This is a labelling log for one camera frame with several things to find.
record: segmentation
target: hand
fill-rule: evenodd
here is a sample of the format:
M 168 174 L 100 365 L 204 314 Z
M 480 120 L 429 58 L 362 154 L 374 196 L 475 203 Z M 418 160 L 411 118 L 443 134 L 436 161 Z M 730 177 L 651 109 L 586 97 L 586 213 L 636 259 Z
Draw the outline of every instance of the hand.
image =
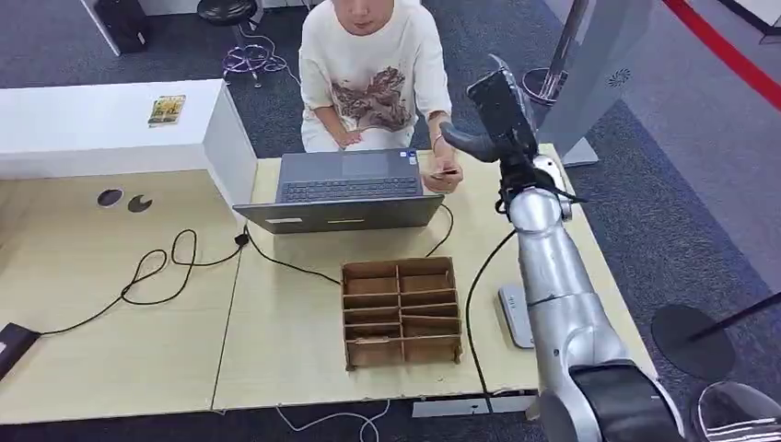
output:
M 452 150 L 433 157 L 432 172 L 423 174 L 423 184 L 431 192 L 453 193 L 463 181 L 463 170 Z
M 344 132 L 338 136 L 335 136 L 333 139 L 342 149 L 346 149 L 349 145 L 355 145 L 363 141 L 360 131 Z

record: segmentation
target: red stripe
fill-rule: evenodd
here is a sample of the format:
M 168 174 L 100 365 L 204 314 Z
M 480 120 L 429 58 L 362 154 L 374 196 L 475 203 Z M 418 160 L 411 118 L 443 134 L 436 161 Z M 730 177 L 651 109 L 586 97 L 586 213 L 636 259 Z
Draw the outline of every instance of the red stripe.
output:
M 702 43 L 749 86 L 781 111 L 781 85 L 735 49 L 684 0 L 663 0 Z

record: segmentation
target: person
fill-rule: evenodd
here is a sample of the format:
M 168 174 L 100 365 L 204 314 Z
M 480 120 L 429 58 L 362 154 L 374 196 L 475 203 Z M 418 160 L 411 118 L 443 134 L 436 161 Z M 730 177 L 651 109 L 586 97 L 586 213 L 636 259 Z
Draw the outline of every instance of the person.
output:
M 407 148 L 418 117 L 434 151 L 423 182 L 463 180 L 439 130 L 451 112 L 437 25 L 420 0 L 325 0 L 304 22 L 299 51 L 307 152 Z

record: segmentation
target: desk hole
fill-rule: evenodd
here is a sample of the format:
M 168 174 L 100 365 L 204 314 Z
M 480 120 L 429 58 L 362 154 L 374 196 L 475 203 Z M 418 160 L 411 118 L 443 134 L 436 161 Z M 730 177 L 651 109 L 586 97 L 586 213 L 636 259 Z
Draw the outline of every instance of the desk hole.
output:
M 140 214 L 141 212 L 144 212 L 146 209 L 148 209 L 150 205 L 152 205 L 152 200 L 144 201 L 143 194 L 136 195 L 127 204 L 127 210 L 134 214 Z
M 122 199 L 121 189 L 107 189 L 98 195 L 98 205 L 100 207 L 113 207 Z

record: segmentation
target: cardboard organizer box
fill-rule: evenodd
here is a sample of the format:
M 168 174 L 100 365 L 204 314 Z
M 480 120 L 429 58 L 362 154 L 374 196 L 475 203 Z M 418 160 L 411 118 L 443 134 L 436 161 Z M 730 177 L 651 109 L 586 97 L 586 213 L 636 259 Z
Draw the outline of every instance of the cardboard organizer box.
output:
M 347 370 L 460 362 L 461 322 L 451 258 L 342 267 Z

